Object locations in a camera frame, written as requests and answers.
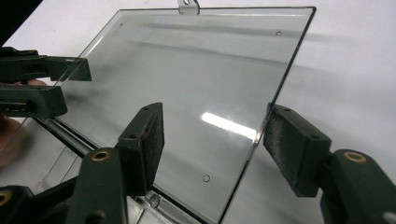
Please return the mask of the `clear plastic compartment box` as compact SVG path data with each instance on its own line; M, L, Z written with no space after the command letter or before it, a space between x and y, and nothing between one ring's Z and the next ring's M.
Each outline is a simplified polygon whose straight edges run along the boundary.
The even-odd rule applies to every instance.
M57 80L67 112L27 119L0 186L40 193L75 177L82 155L118 142L138 110L163 106L154 189L133 224L220 224L263 133L313 7L121 10Z

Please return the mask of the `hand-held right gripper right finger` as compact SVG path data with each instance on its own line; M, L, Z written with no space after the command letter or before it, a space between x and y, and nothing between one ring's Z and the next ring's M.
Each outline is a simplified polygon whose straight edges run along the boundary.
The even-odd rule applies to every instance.
M298 197L316 197L318 165L330 153L332 140L294 110L274 105L263 145Z

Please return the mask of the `white table mat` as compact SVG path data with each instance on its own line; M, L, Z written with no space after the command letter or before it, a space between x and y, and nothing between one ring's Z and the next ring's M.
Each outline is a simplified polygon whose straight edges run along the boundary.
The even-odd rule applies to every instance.
M396 0L198 0L203 7L313 6L317 12L278 103L363 152L396 183ZM177 0L43 0L7 40L16 49L77 56L117 10ZM322 224L318 200L298 198L258 147L224 224Z

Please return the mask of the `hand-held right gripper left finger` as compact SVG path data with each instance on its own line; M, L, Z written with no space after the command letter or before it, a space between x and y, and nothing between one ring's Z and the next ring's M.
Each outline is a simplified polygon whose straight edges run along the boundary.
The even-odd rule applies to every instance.
M163 147L163 104L145 105L117 143L128 196L144 196L153 189Z

